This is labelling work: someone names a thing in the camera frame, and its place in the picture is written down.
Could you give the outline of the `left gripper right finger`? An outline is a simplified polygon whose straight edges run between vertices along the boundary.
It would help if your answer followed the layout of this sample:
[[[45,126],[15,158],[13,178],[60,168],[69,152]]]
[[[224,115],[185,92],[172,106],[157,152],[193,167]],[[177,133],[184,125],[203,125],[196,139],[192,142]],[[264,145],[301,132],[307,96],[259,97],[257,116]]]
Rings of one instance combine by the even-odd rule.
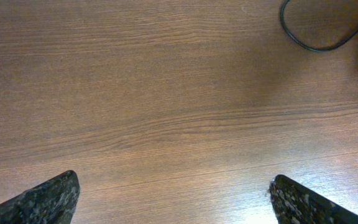
[[[285,175],[270,181],[268,192],[279,224],[358,224],[358,215]]]

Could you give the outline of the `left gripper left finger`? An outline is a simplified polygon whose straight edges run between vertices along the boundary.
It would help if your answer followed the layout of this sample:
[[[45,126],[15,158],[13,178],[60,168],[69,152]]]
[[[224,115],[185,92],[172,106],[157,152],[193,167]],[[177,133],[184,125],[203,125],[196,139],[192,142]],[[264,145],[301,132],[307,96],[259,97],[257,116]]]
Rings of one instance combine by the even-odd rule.
[[[0,203],[0,223],[70,223],[80,196],[73,170]]]

